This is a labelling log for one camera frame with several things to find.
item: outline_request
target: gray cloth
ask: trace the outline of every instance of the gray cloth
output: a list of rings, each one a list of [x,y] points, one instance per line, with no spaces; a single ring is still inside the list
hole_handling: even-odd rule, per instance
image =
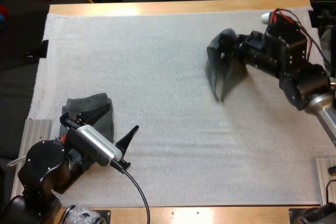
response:
[[[83,111],[98,109],[109,103],[111,109],[101,117],[93,127],[99,131],[104,137],[113,143],[113,119],[112,119],[112,101],[105,93],[95,94],[90,97],[80,99],[68,99],[67,104],[62,108],[62,114],[69,112],[72,118],[76,118],[77,114]],[[67,133],[67,129],[61,125],[59,135],[63,136]]]

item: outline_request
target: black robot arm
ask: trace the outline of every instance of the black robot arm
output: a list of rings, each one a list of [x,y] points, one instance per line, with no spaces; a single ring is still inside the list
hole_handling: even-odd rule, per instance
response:
[[[109,110],[107,104],[82,112],[76,119],[65,113],[60,121],[69,129],[67,135],[30,148],[18,173],[23,195],[6,206],[0,216],[1,224],[53,224],[61,207],[53,191],[63,194],[95,162],[101,166],[118,164],[124,170],[130,166],[123,156],[138,126],[114,145],[87,124],[94,124]]]
[[[309,62],[306,34],[299,21],[280,14],[270,15],[264,34],[236,35],[226,29],[207,47],[206,73],[218,101],[224,101],[232,86],[243,79],[245,65],[278,78],[289,103],[316,115],[336,146],[334,91],[323,66]]]

